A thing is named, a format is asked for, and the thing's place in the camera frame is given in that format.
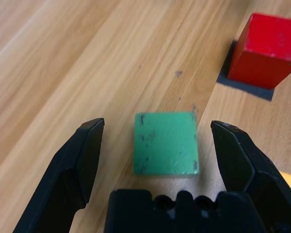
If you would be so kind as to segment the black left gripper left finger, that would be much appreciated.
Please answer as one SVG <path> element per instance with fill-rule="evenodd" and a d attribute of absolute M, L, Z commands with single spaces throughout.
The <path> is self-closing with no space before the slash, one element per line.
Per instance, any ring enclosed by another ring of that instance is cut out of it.
<path fill-rule="evenodd" d="M 67 233 L 97 174 L 104 119 L 87 121 L 55 153 L 14 232 Z"/>

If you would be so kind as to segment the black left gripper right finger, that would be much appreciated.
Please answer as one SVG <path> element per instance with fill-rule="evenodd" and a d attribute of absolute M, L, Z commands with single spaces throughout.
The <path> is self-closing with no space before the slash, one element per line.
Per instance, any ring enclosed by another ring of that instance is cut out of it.
<path fill-rule="evenodd" d="M 236 126 L 210 124 L 227 191 L 245 192 L 270 233 L 291 233 L 291 188 L 273 162 Z"/>

